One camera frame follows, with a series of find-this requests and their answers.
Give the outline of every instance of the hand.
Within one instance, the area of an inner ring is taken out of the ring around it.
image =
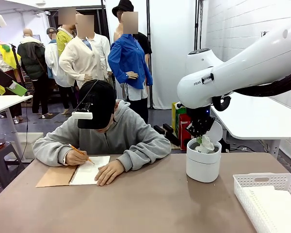
[[[133,71],[126,72],[126,74],[128,75],[129,79],[137,79],[138,78],[138,74],[136,74]]]
[[[106,183],[110,184],[118,175],[125,171],[123,164],[117,159],[98,169],[99,172],[95,177],[95,181],[98,181],[98,186],[104,186]]]
[[[75,150],[71,150],[66,155],[66,164],[68,165],[81,165],[84,164],[87,159],[88,155],[86,151],[82,151],[84,154],[78,153]]]
[[[91,75],[85,75],[84,76],[84,81],[88,82],[88,81],[91,81],[93,79],[93,77]]]

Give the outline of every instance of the brick wall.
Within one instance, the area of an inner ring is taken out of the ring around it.
[[[291,17],[291,0],[207,0],[206,47],[227,61]],[[273,97],[291,108],[291,91]],[[280,148],[291,158],[291,139]]]

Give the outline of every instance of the black baseball cap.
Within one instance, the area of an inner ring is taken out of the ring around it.
[[[78,127],[80,129],[101,130],[108,126],[111,115],[114,114],[116,103],[113,87],[101,80],[91,80],[86,82],[79,92],[79,100],[84,97],[83,104],[92,103],[89,111],[93,113],[93,119],[79,119]]]

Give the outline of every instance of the person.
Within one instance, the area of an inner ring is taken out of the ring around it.
[[[45,46],[45,61],[48,65],[48,78],[54,78],[56,84],[58,85],[59,94],[61,96],[65,110],[62,115],[69,113],[69,102],[67,95],[70,98],[72,107],[75,109],[77,107],[77,99],[72,92],[71,86],[67,82],[67,76],[65,72],[60,68],[58,64],[58,50],[56,43],[56,29],[48,28],[47,34],[51,39],[50,43]]]
[[[77,81],[78,87],[81,88],[87,81],[92,79],[105,80],[105,77],[100,55],[95,45],[86,40],[86,36],[80,36],[79,30],[83,28],[83,25],[79,27],[78,17],[85,16],[77,15],[76,27],[78,35],[66,45],[59,58],[59,66],[66,73],[68,83],[73,85]]]
[[[48,75],[45,63],[45,48],[40,40],[33,38],[31,29],[24,29],[17,53],[21,56],[21,66],[33,82],[34,93],[32,113],[39,114],[41,102],[42,118],[51,116],[48,109]]]
[[[112,86],[99,80],[85,83],[80,89],[83,103],[91,103],[92,120],[70,117],[33,146],[35,157],[49,166],[84,164],[90,155],[121,154],[99,168],[97,185],[110,184],[124,171],[138,170],[147,163],[171,152],[170,142],[129,108],[116,100]],[[84,155],[72,150],[80,148]]]
[[[56,43],[57,43],[57,50],[58,56],[60,57],[65,50],[66,45],[75,37],[74,30],[76,29],[75,24],[64,24],[57,29],[56,35]],[[79,99],[79,88],[77,82],[75,81],[73,84],[70,83],[71,88],[75,93],[75,97]]]
[[[130,0],[121,0],[119,2],[119,5],[112,9],[113,15],[117,17],[119,21],[119,25],[116,28],[113,35],[113,41],[116,41],[123,34],[122,14],[124,12],[133,12],[133,11],[134,11],[134,6]],[[136,39],[136,41],[140,44],[141,48],[143,49],[145,53],[145,62],[146,62],[146,65],[149,67],[149,58],[150,58],[150,54],[152,53],[152,49],[151,49],[150,42],[147,36],[142,34],[141,32],[138,32],[138,34],[133,34],[132,36]],[[123,99],[127,100],[126,86],[122,83],[121,87],[122,87]]]
[[[131,22],[128,12],[122,16],[122,23]],[[147,123],[147,88],[153,79],[145,62],[145,53],[132,34],[122,36],[111,45],[109,65],[119,83],[124,83],[130,107]]]
[[[66,45],[74,38],[73,30],[75,30],[76,25],[66,25],[58,28],[58,32],[56,34],[56,43],[58,49],[58,55],[61,56]]]
[[[17,54],[18,62],[20,63],[20,56]],[[5,43],[0,41],[0,69],[8,74],[15,82],[21,84],[20,75],[16,68],[16,61],[14,54],[12,52],[11,47]],[[14,95],[14,93],[10,90],[5,90],[4,88],[0,88],[0,95]],[[18,103],[9,108],[11,115],[14,119],[14,123],[18,124],[20,120],[23,120],[21,104]],[[1,117],[6,117],[5,112],[1,114]]]
[[[106,71],[104,73],[105,79],[113,86],[111,78],[111,68],[108,63],[108,56],[110,54],[110,42],[104,35],[94,34],[94,37],[87,37],[86,40],[91,41],[100,54],[101,65]]]

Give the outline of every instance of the white cylindrical container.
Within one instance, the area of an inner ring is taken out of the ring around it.
[[[203,183],[213,182],[219,176],[222,146],[219,142],[213,142],[218,151],[213,154],[205,154],[195,151],[195,147],[191,148],[195,142],[196,138],[193,138],[187,145],[186,174]]]

